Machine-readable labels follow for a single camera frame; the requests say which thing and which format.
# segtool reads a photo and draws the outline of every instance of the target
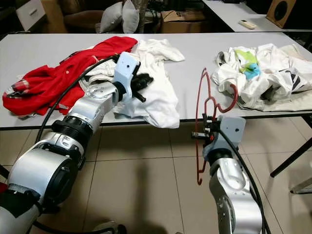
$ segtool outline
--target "silver robot arm segment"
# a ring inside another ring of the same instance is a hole
[[[205,127],[205,133],[192,133],[193,138],[206,140],[203,156],[210,164],[209,188],[216,201],[220,234],[259,234],[262,227],[261,211],[251,195],[248,177],[223,136],[213,131],[220,128],[237,147],[245,122],[240,117],[220,116],[208,124],[210,129]]]
[[[0,234],[27,233],[41,213],[53,212],[68,197],[85,162],[88,141],[105,114],[123,98],[132,98],[130,85],[139,65],[123,52],[117,62],[117,81],[89,87],[64,120],[53,123],[53,132],[17,160],[8,190],[0,194]]]

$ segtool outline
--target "cardboard box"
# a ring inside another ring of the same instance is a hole
[[[161,33],[208,32],[208,22],[201,11],[161,12]]]

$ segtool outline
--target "table leg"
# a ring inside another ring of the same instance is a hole
[[[286,167],[292,164],[297,158],[299,158],[304,152],[306,152],[312,146],[312,137],[301,146],[296,152],[293,153],[288,159],[286,159],[278,168],[276,168],[271,174],[271,177],[277,176],[281,173]]]
[[[312,194],[312,188],[311,187],[307,188],[310,185],[312,185],[312,177],[294,186],[291,189],[291,193],[292,194]]]

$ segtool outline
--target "table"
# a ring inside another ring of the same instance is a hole
[[[245,3],[224,3],[222,1],[202,0],[213,10],[234,32],[312,32],[302,29],[282,29],[269,21],[266,15],[257,14]],[[247,20],[257,25],[255,29],[248,29],[238,23]]]
[[[57,66],[60,61],[74,51],[88,48],[111,36],[113,35],[25,34],[6,36],[0,41],[0,93],[3,94],[7,87],[18,80],[17,75],[25,74],[45,64],[52,67]],[[296,43],[283,33],[136,34],[128,36],[145,40],[168,39],[171,45],[178,48],[185,56],[185,61],[165,63],[165,69],[179,99],[181,121],[194,121],[196,95],[201,72],[204,67],[207,67],[211,74],[217,68],[215,56],[219,51],[239,45],[252,47],[272,42],[277,46],[284,46]],[[299,44],[297,46],[304,57],[312,60],[312,54],[309,51]],[[231,102],[229,97],[217,90],[217,86],[213,82],[212,94],[223,106],[228,106]],[[207,97],[207,93],[202,92],[200,107],[203,107],[205,97]],[[312,113],[312,111],[269,113],[257,110],[241,110],[235,106],[227,114],[245,118],[264,118],[300,116],[308,113]],[[19,119],[3,107],[1,100],[0,130],[39,128],[43,118],[43,116],[36,116]],[[62,114],[54,111],[47,126],[50,126],[56,119],[62,118]],[[112,112],[108,113],[103,120],[105,125],[138,123],[145,122],[141,118],[129,119],[123,115],[114,116]]]

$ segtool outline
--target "black cable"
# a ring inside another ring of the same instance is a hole
[[[71,90],[76,84],[78,84],[79,80],[81,78],[83,78],[88,72],[90,72],[93,68],[97,67],[98,65],[100,65],[101,63],[104,63],[110,59],[115,59],[116,56],[110,56],[106,59],[103,59],[103,60],[100,60],[99,62],[93,64],[92,66],[90,66],[89,68],[87,68],[62,94],[61,96],[59,96],[59,98],[57,99],[57,101],[54,103],[54,105],[50,108],[48,114],[45,116],[40,128],[39,128],[39,131],[38,131],[38,134],[37,134],[37,137],[36,137],[36,141],[35,143],[37,143],[38,141],[40,141],[41,139],[41,135],[42,135],[42,132],[44,130],[44,127],[48,121],[48,119],[50,118],[52,112],[55,110],[56,106],[59,104],[59,102],[63,99],[63,97],[68,93],[69,90]]]
[[[92,231],[92,232],[82,232],[82,233],[73,233],[73,232],[65,232],[65,231],[59,231],[59,230],[55,230],[52,228],[49,228],[37,221],[34,222],[34,225],[37,228],[40,228],[41,230],[48,232],[48,233],[53,233],[53,234],[102,234],[102,233],[106,233],[106,232],[111,232],[111,234],[115,233],[115,230],[113,228],[105,228],[105,229],[101,229],[98,231]]]
[[[240,153],[238,152],[237,148],[233,145],[233,143],[230,141],[230,139],[225,135],[225,133],[221,130],[221,129],[218,129],[217,130],[222,136],[223,138],[226,140],[226,142],[229,144],[229,146],[231,147],[231,149],[234,151],[234,153],[236,154],[236,156],[238,157],[238,160],[241,162],[251,184],[252,184],[252,187],[254,189],[254,192],[255,192],[255,196],[256,196],[256,202],[258,203],[259,207],[260,207],[260,211],[261,211],[261,216],[262,216],[262,233],[264,234],[265,230],[267,231],[267,234],[271,234],[271,231],[270,231],[270,228],[269,228],[269,225],[265,219],[265,216],[264,216],[264,209],[263,209],[263,204],[262,204],[262,200],[261,200],[261,197],[260,197],[260,193],[259,193],[259,190],[257,188],[257,185],[255,184],[255,181],[254,181],[254,178],[252,176],[252,174],[250,173],[247,165],[245,164],[245,161],[243,160],[242,156],[240,155]]]
[[[57,99],[57,101],[54,103],[54,105],[51,107],[51,109],[49,110],[48,114],[45,116],[41,126],[40,126],[40,129],[38,131],[38,134],[37,134],[37,137],[36,137],[36,142],[37,143],[38,141],[40,141],[41,139],[41,135],[42,135],[42,132],[44,130],[44,127],[48,121],[48,119],[50,118],[52,112],[55,110],[56,106],[59,104],[59,102],[62,100],[62,98],[68,93],[68,91],[70,89],[72,89],[76,84],[78,84],[79,80],[81,78],[83,78],[88,72],[90,72],[92,69],[94,69],[95,67],[97,67],[98,65],[100,65],[101,63],[104,63],[108,60],[111,60],[113,59],[115,62],[118,60],[119,58],[119,55],[115,55],[115,56],[110,56],[106,59],[103,59],[103,60],[100,60],[99,62],[93,64],[92,66],[90,66],[89,68],[87,68],[60,96],[59,98]],[[41,230],[44,230],[46,232],[49,232],[49,233],[53,233],[53,234],[101,234],[101,233],[104,233],[104,232],[108,232],[108,231],[111,231],[112,234],[114,234],[114,229],[113,228],[106,228],[106,229],[102,229],[102,230],[99,230],[99,231],[93,231],[93,232],[84,232],[84,233],[73,233],[73,232],[64,232],[64,231],[59,231],[59,230],[56,230],[56,229],[53,229],[53,228],[49,228],[37,221],[35,221],[33,223],[34,226],[36,226],[37,228],[40,228]]]

